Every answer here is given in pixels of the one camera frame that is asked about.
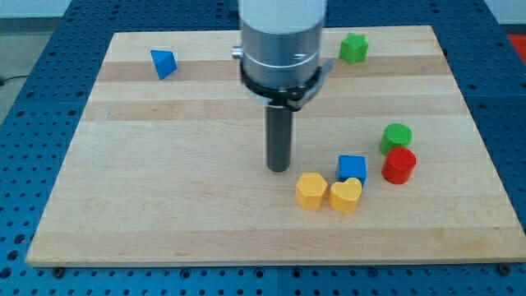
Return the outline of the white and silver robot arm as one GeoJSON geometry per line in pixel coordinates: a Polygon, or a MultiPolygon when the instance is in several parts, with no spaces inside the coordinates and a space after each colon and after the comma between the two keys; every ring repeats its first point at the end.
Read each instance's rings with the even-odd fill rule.
{"type": "Polygon", "coordinates": [[[240,0],[240,60],[246,92],[267,108],[300,110],[333,63],[319,64],[326,0],[240,0]]]}

